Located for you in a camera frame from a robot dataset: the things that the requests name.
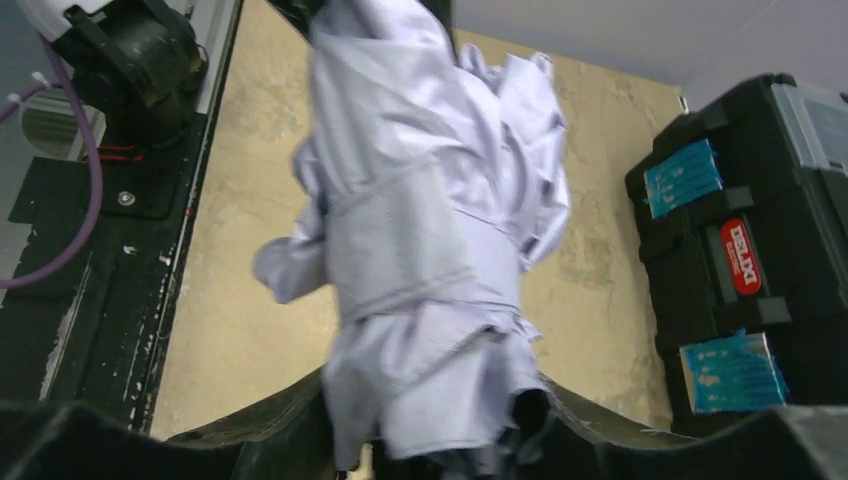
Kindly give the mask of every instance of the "red label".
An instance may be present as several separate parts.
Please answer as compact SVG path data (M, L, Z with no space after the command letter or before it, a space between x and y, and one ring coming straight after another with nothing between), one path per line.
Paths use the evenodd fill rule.
M751 248L751 238L745 223L738 218L727 221L721 227L724 253L733 274L733 286L742 295L753 295L763 286L760 268Z

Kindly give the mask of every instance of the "crumpled fabric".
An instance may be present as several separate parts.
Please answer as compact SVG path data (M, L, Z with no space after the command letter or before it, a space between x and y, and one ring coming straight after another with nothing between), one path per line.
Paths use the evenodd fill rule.
M570 212L553 64L489 66L473 45L457 64L416 0L329 0L309 40L312 128L293 158L309 202L254 274L279 303L337 290L322 370L337 468L379 437L445 479L513 478L552 415L520 276Z

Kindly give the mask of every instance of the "purple cable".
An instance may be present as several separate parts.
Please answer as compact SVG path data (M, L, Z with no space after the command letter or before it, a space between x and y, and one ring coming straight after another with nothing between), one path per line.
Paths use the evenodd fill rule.
M82 133L85 149L88 152L88 167L91 172L91 198L88 201L88 211L85 214L85 220L77 232L77 235L71 240L71 243L65 247L56 258L47 265L38 270L18 278L0 279L0 290L19 288L35 282L44 280L60 268L64 267L79 251L82 249L88 237L94 230L94 225L97 223L97 217L100 215L100 204L103 201L103 172L100 167L100 155L97 152L97 140L94 139L94 132L91 130L91 125L85 117L85 112L82 109L77 92L71 84L71 79L65 66L62 64L62 59L56 55L56 52L50 47L50 43L41 37L41 44L44 46L44 51L47 53L47 58L50 60L50 65L56 73L58 85L65 90L68 100L71 103L71 110L74 111L74 117L79 124L80 133ZM47 89L46 85L36 85L29 90L20 94L21 100L26 101L33 95ZM18 103L10 103L0 111L0 124L5 122L16 110Z

